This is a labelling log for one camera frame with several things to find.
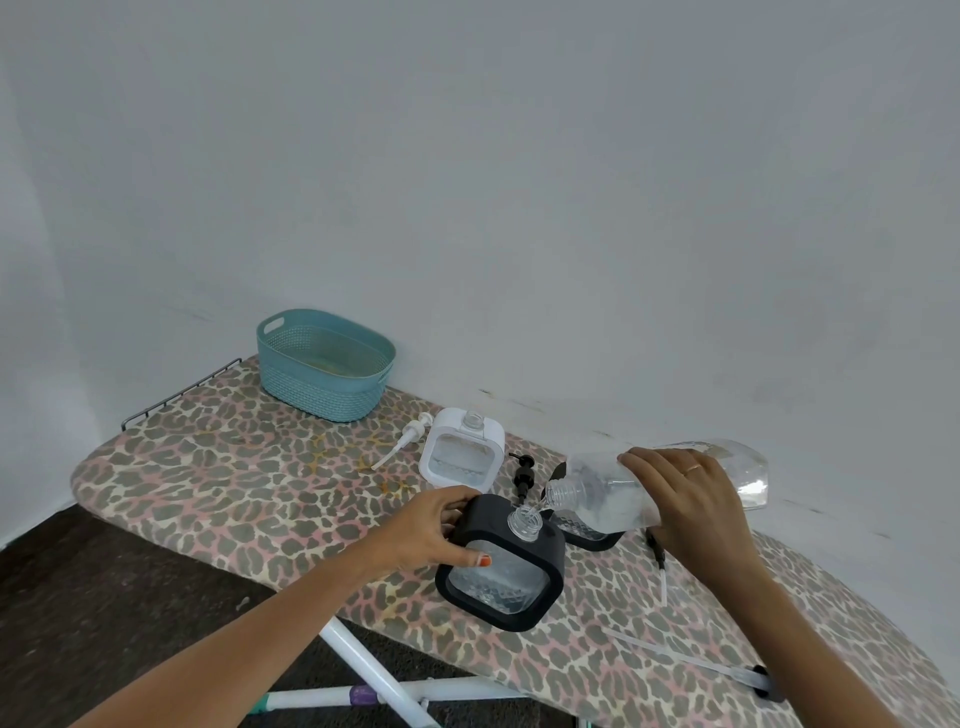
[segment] metal frame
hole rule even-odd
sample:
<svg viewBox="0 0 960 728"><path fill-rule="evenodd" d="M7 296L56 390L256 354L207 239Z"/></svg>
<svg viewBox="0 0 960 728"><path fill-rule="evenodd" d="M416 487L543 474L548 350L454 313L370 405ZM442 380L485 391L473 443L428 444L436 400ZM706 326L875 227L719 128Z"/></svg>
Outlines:
<svg viewBox="0 0 960 728"><path fill-rule="evenodd" d="M127 431L127 425L128 425L130 422L132 422L133 420L135 420L136 418L138 418L138 417L144 417L144 418L148 417L148 416L150 415L150 413L153 412L155 409L159 409L160 407L165 407L167 404L169 404L169 403L172 402L173 400L175 400L175 399L177 399L177 398L179 398L179 397L182 397L184 394L186 394L187 392L189 392L189 391L190 391L191 389L193 389L194 387L199 387L199 386L200 386L201 384L203 384L205 381L208 381L208 380L210 380L210 379L213 379L213 378L214 378L215 376L217 376L218 374L222 374L223 372L225 372L227 369L229 369L229 368L232 367L233 365L239 364L241 361L243 361L243 357L242 357L242 356L238 356L237 358L233 359L229 364L227 364L226 367L221 367L220 369L218 369L218 370L217 370L216 372L214 372L213 374L209 374L209 375L205 376L203 379L199 379L199 380L195 381L195 382L194 382L193 384L191 384L189 387L184 387L184 388L181 389L179 392L177 392L175 395L173 395L173 396L171 396L171 397L168 397L166 400L160 400L160 401L157 402L156 404L151 404L151 405L150 405L149 407L147 407L146 409L141 409L141 410L140 410L139 412L137 412L135 415L130 415L126 420L124 420L122 423L120 423L120 431L121 431L121 432L126 432L126 431Z"/></svg>
<svg viewBox="0 0 960 728"><path fill-rule="evenodd" d="M166 406L194 387L225 372L243 361L233 359L227 366L185 387L172 397L161 400L120 424L120 431L139 417L147 417L156 409ZM485 677L453 677L443 680L417 680L401 683L360 644L344 624L334 617L320 632L321 638L330 645L364 681L362 685L343 688L317 688L315 690L268 692L257 702L252 713L283 710L286 708L320 708L335 705L369 706L386 703L411 728L441 728L440 723L426 712L431 701L444 700L502 700L525 697L520 692L494 683ZM578 728L589 728L589 723L577 720Z"/></svg>

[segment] basket handle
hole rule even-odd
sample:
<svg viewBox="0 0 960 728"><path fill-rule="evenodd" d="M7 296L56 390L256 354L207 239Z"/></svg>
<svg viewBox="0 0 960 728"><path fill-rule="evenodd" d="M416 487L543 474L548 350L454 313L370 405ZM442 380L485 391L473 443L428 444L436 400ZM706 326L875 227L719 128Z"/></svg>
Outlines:
<svg viewBox="0 0 960 728"><path fill-rule="evenodd" d="M286 311L281 311L281 312L278 313L276 316L272 316L271 318L267 319L267 320L264 321L262 324L260 324L260 326L258 326L257 329L256 329L256 334L257 334L257 336L264 336L264 335L266 335L266 333L267 333L267 327L268 327L270 324L273 324L273 323L275 323L275 322L277 322L277 321L280 322L280 326L274 327L274 328L272 328L271 330L275 330L276 328L282 327L282 326L286 323L286 322L283 320L283 316L284 316L285 313L286 313Z"/></svg>

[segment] ironing board leg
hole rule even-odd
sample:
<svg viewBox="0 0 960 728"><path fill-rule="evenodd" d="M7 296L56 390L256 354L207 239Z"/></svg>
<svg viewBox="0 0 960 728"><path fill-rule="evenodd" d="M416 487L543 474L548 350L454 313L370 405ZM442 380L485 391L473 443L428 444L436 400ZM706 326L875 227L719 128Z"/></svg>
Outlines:
<svg viewBox="0 0 960 728"><path fill-rule="evenodd" d="M447 677L439 680L413 680L400 683L410 697L423 701L445 700L502 700L523 697L519 692L494 683L486 677ZM286 708L326 708L334 705L376 705L382 697L367 685L346 688L315 688L313 690L268 692L261 701L261 712Z"/></svg>
<svg viewBox="0 0 960 728"><path fill-rule="evenodd" d="M339 619L331 619L321 630L320 636L407 725L411 728L441 728L440 723L430 717Z"/></svg>

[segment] hand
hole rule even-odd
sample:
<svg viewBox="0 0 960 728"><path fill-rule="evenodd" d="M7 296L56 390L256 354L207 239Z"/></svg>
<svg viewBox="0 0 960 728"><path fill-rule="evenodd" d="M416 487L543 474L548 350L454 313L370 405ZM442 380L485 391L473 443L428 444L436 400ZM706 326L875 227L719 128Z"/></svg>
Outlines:
<svg viewBox="0 0 960 728"><path fill-rule="evenodd" d="M756 576L769 578L736 489L715 459L693 449L633 448L619 460L660 509L654 537L721 601Z"/></svg>
<svg viewBox="0 0 960 728"><path fill-rule="evenodd" d="M431 564L488 567L490 556L455 546L445 537L460 519L463 507L479 495L466 485L417 493L389 521L350 548L362 551L377 575Z"/></svg>

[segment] bottle neck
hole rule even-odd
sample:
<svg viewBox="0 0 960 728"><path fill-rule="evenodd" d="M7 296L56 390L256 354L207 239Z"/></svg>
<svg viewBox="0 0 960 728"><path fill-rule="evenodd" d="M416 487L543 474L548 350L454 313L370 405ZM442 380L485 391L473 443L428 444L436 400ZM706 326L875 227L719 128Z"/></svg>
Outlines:
<svg viewBox="0 0 960 728"><path fill-rule="evenodd" d="M543 507L555 511L572 511L577 507L579 500L579 481L569 477L551 480L546 484L543 494Z"/></svg>
<svg viewBox="0 0 960 728"><path fill-rule="evenodd" d="M507 517L510 530L521 540L533 543L543 528L543 518L530 505L521 505Z"/></svg>

